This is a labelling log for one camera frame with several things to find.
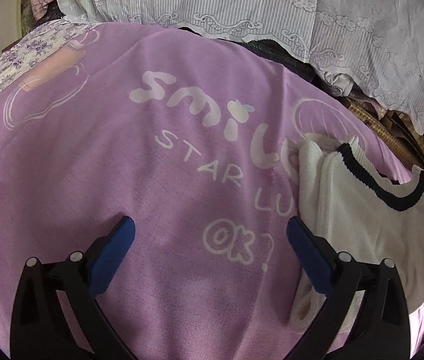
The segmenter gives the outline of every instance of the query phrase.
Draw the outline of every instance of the lace fabric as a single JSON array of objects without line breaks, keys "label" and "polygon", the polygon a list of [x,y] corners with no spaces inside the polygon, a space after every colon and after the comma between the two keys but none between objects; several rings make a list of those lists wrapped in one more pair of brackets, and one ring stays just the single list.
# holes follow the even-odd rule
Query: lace fabric
[{"label": "lace fabric", "polygon": [[424,133],[424,0],[58,0],[74,23],[187,26],[235,42],[271,39],[321,78],[349,75]]}]

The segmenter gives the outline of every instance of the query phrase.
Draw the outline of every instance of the bedspread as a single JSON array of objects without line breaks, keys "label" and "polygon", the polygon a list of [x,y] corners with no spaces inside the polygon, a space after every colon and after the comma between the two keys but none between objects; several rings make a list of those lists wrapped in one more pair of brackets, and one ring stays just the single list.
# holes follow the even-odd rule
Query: bedspread
[{"label": "bedspread", "polygon": [[[25,261],[129,215],[135,242],[98,302],[140,359],[282,359],[301,335],[297,143],[350,134],[410,179],[338,102],[236,44],[130,23],[71,40],[0,93],[0,347]],[[414,351],[424,309],[411,321]]]},{"label": "bedspread", "polygon": [[53,20],[29,32],[12,49],[0,55],[0,92],[69,40],[96,26]]}]

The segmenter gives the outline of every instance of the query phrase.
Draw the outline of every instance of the blue clamp pad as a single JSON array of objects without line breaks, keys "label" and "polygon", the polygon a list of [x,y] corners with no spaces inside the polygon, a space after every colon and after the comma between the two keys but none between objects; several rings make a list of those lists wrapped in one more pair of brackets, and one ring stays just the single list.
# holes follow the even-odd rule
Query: blue clamp pad
[{"label": "blue clamp pad", "polygon": [[287,239],[314,289],[325,296],[333,292],[333,267],[315,243],[315,237],[297,217],[287,224]]},{"label": "blue clamp pad", "polygon": [[135,223],[132,218],[125,216],[89,267],[89,293],[93,298],[107,291],[134,239]]}]

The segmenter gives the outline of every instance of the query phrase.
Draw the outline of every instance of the black clamp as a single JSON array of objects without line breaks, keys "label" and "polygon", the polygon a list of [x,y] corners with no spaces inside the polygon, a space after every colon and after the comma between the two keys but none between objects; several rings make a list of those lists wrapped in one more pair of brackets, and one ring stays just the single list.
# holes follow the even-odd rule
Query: black clamp
[{"label": "black clamp", "polygon": [[[347,252],[337,254],[297,217],[290,219],[287,237],[315,290],[326,300],[285,360],[409,359],[407,303],[393,261],[375,265],[357,262]],[[95,301],[107,290],[134,238],[134,222],[124,216],[85,253],[74,252],[66,261],[50,264],[28,259],[12,311],[11,360],[137,360]],[[77,346],[57,297],[59,290],[65,291],[94,353]],[[355,292],[362,290],[362,304],[345,345],[328,353]]]},{"label": "black clamp", "polygon": [[[27,260],[17,288],[10,327],[11,360],[137,360],[94,299],[107,290],[135,238],[135,225],[124,216],[87,252],[66,261]],[[77,346],[57,291],[65,291],[91,353]]]},{"label": "black clamp", "polygon": [[[336,253],[298,218],[289,220],[287,238],[315,290],[326,300],[285,360],[408,360],[410,322],[399,273],[391,259],[379,265]],[[343,347],[327,353],[356,291],[365,291]]]}]

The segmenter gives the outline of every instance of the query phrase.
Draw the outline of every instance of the purple floral fabric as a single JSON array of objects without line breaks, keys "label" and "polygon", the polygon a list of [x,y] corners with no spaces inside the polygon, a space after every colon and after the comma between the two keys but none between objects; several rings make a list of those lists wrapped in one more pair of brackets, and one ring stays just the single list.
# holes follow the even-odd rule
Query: purple floral fabric
[{"label": "purple floral fabric", "polygon": [[45,23],[28,33],[0,56],[0,92],[72,38],[97,24],[72,24],[64,20]]}]

